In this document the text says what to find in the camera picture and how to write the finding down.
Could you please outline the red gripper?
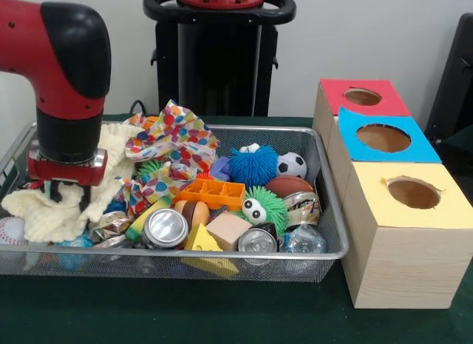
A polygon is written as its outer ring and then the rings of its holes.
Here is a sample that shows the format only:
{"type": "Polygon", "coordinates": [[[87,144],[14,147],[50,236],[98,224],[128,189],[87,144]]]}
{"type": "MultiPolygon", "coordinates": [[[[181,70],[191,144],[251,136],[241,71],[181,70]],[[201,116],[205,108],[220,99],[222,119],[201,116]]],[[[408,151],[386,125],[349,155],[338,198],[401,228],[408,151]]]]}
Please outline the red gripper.
{"type": "Polygon", "coordinates": [[[32,141],[27,153],[27,171],[32,179],[44,181],[44,194],[50,200],[56,200],[54,181],[81,185],[83,195],[79,209],[83,212],[90,203],[91,186],[97,186],[103,180],[107,161],[107,151],[99,148],[94,157],[84,163],[57,163],[44,157],[38,141],[32,141]]]}

